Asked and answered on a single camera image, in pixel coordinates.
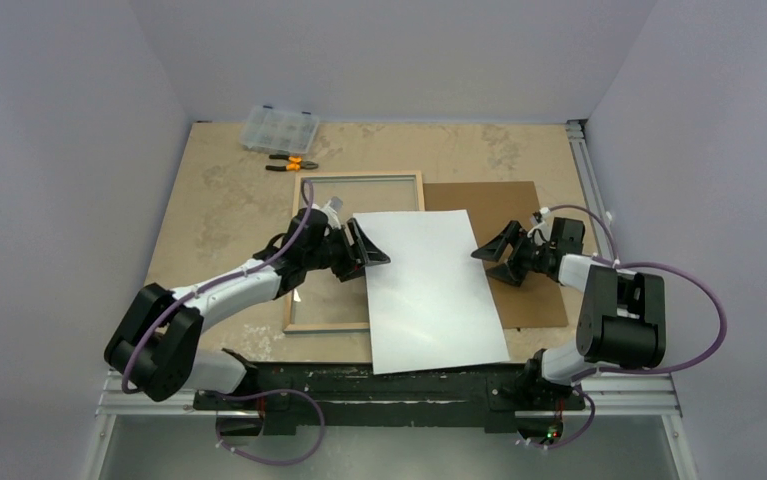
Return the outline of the brown cardboard backing board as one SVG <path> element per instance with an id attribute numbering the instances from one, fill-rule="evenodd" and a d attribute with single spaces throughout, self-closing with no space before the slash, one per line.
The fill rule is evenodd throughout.
<path id="1" fill-rule="evenodd" d="M 532 181 L 426 183 L 423 193 L 427 211 L 466 211 L 479 247 L 504 233 L 512 221 L 529 230 L 530 217 L 540 207 Z M 521 278 L 519 285 L 513 285 L 505 277 L 486 276 L 501 325 L 521 330 L 566 327 L 560 286 L 542 273 L 524 271 L 520 263 L 507 264 L 524 239 L 523 233 L 516 233 L 497 262 L 484 262 L 481 267 L 483 272 L 495 269 Z"/>

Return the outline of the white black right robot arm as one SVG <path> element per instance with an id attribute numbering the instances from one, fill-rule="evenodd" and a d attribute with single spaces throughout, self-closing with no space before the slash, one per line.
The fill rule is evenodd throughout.
<path id="1" fill-rule="evenodd" d="M 646 371 L 665 356 L 665 282 L 652 274 L 622 270 L 582 253 L 585 226 L 554 219 L 550 235 L 541 239 L 511 221 L 472 257 L 492 262 L 488 277 L 519 287 L 530 274 L 541 274 L 582 293 L 572 341 L 538 351 L 525 364 L 513 393 L 535 407 L 601 368 Z"/>

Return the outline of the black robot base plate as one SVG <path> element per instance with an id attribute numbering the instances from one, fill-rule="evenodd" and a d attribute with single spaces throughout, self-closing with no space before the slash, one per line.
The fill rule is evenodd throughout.
<path id="1" fill-rule="evenodd" d="M 584 401 L 568 386 L 541 380 L 531 362 L 374 374 L 363 363 L 260 363 L 236 401 L 196 393 L 197 410 L 251 411 L 267 435 L 300 426 L 480 428 L 559 438 L 565 413 Z"/>

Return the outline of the grey landscape photo print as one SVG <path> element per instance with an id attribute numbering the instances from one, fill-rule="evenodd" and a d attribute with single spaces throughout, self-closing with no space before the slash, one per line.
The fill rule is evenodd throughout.
<path id="1" fill-rule="evenodd" d="M 506 362 L 505 335 L 466 211 L 359 213 L 390 258 L 366 271 L 377 375 Z"/>

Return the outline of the blue wooden picture frame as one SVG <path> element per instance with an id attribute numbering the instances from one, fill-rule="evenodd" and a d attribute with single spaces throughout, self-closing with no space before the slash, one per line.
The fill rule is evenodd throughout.
<path id="1" fill-rule="evenodd" d="M 419 171 L 307 173 L 322 206 L 333 197 L 342 201 L 342 221 L 356 213 L 423 211 L 423 178 Z M 341 282 L 328 269 L 307 274 L 304 283 L 284 297 L 283 332 L 290 335 L 355 333 L 369 330 L 366 280 Z"/>

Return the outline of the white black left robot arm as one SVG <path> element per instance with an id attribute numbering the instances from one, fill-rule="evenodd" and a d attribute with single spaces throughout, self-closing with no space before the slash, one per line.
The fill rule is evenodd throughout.
<path id="1" fill-rule="evenodd" d="M 126 394 L 161 402 L 182 389 L 214 392 L 231 408 L 256 399 L 255 365 L 232 350 L 208 351 L 201 336 L 231 316 L 282 298 L 309 272 L 330 271 L 346 282 L 390 257 L 351 218 L 320 207 L 297 212 L 286 232 L 241 266 L 212 279 L 174 289 L 157 283 L 134 297 L 104 350 L 104 360 L 122 376 Z"/>

